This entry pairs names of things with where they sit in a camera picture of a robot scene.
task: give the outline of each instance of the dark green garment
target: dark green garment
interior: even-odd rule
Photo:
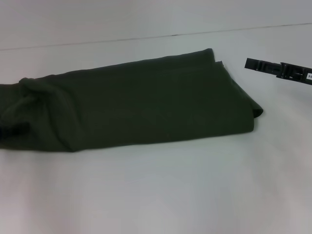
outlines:
[[[2,148],[79,151],[251,132],[262,109],[207,49],[0,86]]]

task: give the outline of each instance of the white table surface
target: white table surface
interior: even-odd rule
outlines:
[[[310,234],[312,25],[0,51],[0,83],[213,48],[263,108],[255,131],[74,154],[0,151],[1,234]]]

